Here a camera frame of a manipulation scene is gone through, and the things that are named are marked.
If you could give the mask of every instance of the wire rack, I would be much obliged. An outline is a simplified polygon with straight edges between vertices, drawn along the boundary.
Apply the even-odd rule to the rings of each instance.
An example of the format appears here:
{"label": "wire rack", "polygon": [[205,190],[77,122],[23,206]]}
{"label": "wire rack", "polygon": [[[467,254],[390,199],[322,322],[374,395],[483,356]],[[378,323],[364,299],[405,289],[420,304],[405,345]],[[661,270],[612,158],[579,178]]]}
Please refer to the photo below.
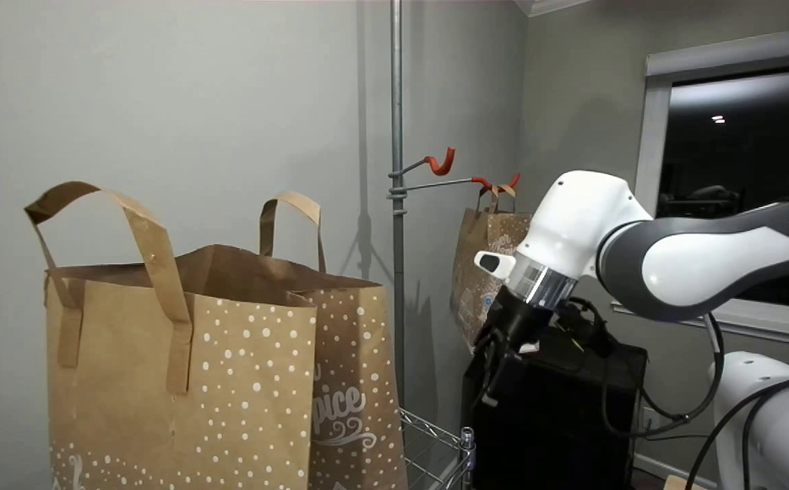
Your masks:
{"label": "wire rack", "polygon": [[468,490],[477,462],[475,431],[458,436],[401,409],[411,490]]}

